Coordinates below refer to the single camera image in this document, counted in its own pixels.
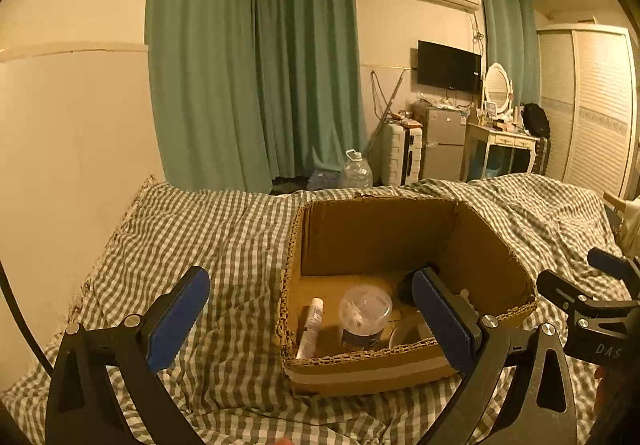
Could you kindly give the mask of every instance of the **bed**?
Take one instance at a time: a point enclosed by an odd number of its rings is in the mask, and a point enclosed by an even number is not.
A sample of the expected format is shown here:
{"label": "bed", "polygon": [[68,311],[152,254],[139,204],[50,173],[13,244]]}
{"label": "bed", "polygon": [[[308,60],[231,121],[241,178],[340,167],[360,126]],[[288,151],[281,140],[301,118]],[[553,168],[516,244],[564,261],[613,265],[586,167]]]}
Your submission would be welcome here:
{"label": "bed", "polygon": [[[303,203],[353,194],[351,189],[281,197],[185,192],[150,179],[85,281],[69,320],[88,329],[114,326],[127,314],[145,311],[190,265],[200,265],[211,275],[209,302],[174,365],[159,376],[206,443],[266,443],[281,436],[295,444],[416,443],[452,396],[459,376],[372,396],[300,398],[292,395],[272,344],[292,216]],[[594,192],[511,174],[469,184],[427,180],[367,194],[464,200],[510,245],[534,282],[550,268],[601,300],[628,298],[622,283],[586,263],[591,247],[622,255]],[[566,336],[564,314],[540,298],[525,327],[543,321]],[[61,338],[62,328],[46,346],[51,362]],[[568,365],[578,443],[584,443],[593,422],[595,367],[571,358]],[[488,432],[512,374],[503,371],[475,439]],[[152,443],[116,368],[110,377],[135,437]],[[2,397],[34,444],[44,443],[48,388],[48,376],[35,365]]]}

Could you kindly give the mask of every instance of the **silver screw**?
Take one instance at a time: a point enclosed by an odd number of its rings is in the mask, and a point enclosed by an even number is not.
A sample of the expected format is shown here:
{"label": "silver screw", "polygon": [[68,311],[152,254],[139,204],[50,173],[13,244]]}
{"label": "silver screw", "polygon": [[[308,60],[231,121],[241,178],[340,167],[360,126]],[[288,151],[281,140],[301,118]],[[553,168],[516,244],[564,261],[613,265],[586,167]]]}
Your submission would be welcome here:
{"label": "silver screw", "polygon": [[71,322],[71,324],[69,324],[69,326],[66,327],[66,334],[67,335],[75,335],[76,333],[78,333],[80,330],[80,324],[78,324],[77,322]]}
{"label": "silver screw", "polygon": [[493,315],[485,315],[484,317],[482,317],[482,325],[486,328],[497,328],[498,319]]}
{"label": "silver screw", "polygon": [[556,328],[553,326],[553,324],[548,324],[545,322],[544,324],[542,324],[542,330],[550,337],[556,334]]}
{"label": "silver screw", "polygon": [[135,328],[138,324],[140,324],[140,315],[129,315],[126,319],[124,319],[124,325],[127,328]]}

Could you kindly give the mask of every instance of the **open cardboard box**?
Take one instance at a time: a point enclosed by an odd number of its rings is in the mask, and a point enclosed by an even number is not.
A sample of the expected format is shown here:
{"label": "open cardboard box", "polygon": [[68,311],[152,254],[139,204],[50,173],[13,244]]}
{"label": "open cardboard box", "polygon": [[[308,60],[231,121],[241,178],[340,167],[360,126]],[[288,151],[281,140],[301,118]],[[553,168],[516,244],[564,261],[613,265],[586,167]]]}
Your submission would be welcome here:
{"label": "open cardboard box", "polygon": [[[291,225],[276,327],[294,392],[368,395],[453,375],[434,338],[388,347],[393,325],[415,313],[415,307],[398,300],[396,286],[427,262],[438,265],[441,279],[454,294],[467,289],[481,315],[494,315],[516,327],[536,308],[526,270],[466,203],[361,196],[301,206]],[[340,343],[338,305],[345,291],[357,284],[384,289],[394,310],[375,349],[349,353]],[[300,326],[313,297],[324,301],[316,358],[296,359]]]}

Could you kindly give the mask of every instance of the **curtain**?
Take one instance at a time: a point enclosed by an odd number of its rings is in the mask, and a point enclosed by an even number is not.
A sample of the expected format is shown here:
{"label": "curtain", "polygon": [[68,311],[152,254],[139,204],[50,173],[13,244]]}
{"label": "curtain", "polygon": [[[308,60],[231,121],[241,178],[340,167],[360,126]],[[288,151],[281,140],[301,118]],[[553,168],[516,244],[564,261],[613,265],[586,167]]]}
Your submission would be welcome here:
{"label": "curtain", "polygon": [[355,0],[255,0],[271,176],[340,170],[365,146]]}
{"label": "curtain", "polygon": [[145,41],[167,180],[269,192],[252,0],[146,0]]}
{"label": "curtain", "polygon": [[487,66],[513,81],[513,105],[540,102],[540,51],[532,0],[482,0]]}

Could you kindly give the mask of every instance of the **black tv screen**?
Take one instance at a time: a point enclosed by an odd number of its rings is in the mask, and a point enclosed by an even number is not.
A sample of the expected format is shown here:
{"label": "black tv screen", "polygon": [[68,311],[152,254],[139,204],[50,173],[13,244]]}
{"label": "black tv screen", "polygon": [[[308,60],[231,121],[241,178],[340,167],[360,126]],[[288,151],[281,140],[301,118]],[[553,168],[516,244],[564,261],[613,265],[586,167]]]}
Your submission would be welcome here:
{"label": "black tv screen", "polygon": [[470,51],[418,41],[418,84],[478,94],[480,65]]}

